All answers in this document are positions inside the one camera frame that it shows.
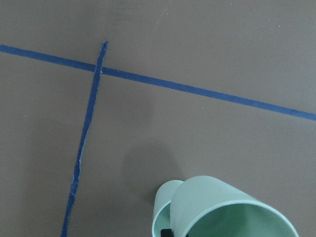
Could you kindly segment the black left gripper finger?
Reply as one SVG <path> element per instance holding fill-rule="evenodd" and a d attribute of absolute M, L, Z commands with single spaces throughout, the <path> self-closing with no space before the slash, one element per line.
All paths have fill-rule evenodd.
<path fill-rule="evenodd" d="M 161 237 L 172 237 L 172 230 L 171 229 L 162 229 L 160 231 Z"/>

